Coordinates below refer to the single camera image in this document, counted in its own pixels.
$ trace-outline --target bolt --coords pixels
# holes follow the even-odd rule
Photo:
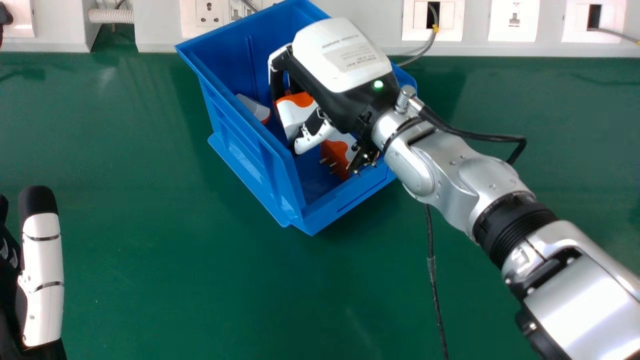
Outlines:
[[[396,113],[406,114],[409,107],[409,99],[415,96],[415,88],[411,85],[405,85],[400,89],[400,94],[396,100]]]

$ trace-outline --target blue plastic bin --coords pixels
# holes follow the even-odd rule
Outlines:
[[[319,163],[320,146],[293,158],[272,116],[263,126],[235,94],[271,107],[267,59],[296,32],[329,16],[307,0],[287,0],[176,46],[198,74],[213,135],[209,144],[283,227],[314,235],[389,184],[383,161],[342,182]],[[415,80],[394,67],[400,85]]]

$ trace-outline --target robotic arm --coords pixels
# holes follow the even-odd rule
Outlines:
[[[44,186],[19,197],[22,250],[5,227],[0,196],[0,359],[64,360],[64,275],[58,207]]]
[[[511,165],[438,128],[441,119],[415,89],[399,88],[388,58],[352,23],[327,19],[300,30],[271,55],[269,69],[274,98],[286,70],[332,127],[355,136],[350,171],[384,154],[414,199],[484,250],[520,301],[516,323],[539,355],[640,355],[639,279],[538,202]],[[296,140],[317,137],[300,131]]]

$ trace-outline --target green surface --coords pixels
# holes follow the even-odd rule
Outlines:
[[[639,65],[425,58],[408,71],[455,126],[527,135],[524,181],[640,273]],[[398,182],[310,238],[280,228],[209,147],[198,81],[176,54],[103,31],[92,54],[0,53],[0,79],[8,226],[21,188],[55,191],[71,359],[441,356],[422,206]],[[434,221],[451,357],[536,358],[499,271]]]

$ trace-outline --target gray cable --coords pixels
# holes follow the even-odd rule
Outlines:
[[[256,9],[256,8],[255,8],[255,6],[254,6],[254,5],[252,5],[252,4],[249,2],[249,0],[240,0],[240,1],[242,1],[242,3],[243,3],[243,4],[245,4],[245,5],[246,5],[246,7],[248,7],[249,9],[251,9],[251,11],[253,11],[254,13],[257,13],[257,12],[258,12],[258,9]]]
[[[619,38],[623,38],[625,40],[631,41],[631,42],[635,43],[636,45],[640,45],[640,40],[638,40],[638,39],[636,39],[634,37],[630,37],[630,36],[625,35],[625,34],[618,33],[618,32],[613,31],[613,30],[600,29],[600,28],[588,28],[587,31],[597,31],[599,33],[605,33],[605,34],[613,35],[615,37],[619,37]]]
[[[433,6],[431,4],[428,5],[429,6],[429,10],[431,10],[431,13],[433,14],[433,24],[434,25],[439,25],[439,21],[438,21],[438,13],[436,12],[436,10],[433,8]],[[429,49],[431,49],[431,46],[433,46],[433,42],[435,42],[436,40],[436,33],[435,31],[431,34],[431,37],[429,38],[428,42],[427,42],[427,46],[424,47],[424,49],[417,53],[416,55],[412,56],[410,59],[405,60],[401,63],[398,63],[396,65],[400,66],[400,67],[404,67],[407,66],[411,63],[413,63],[414,61],[418,60],[420,57],[422,57],[422,55],[426,54],[427,51],[429,51]]]

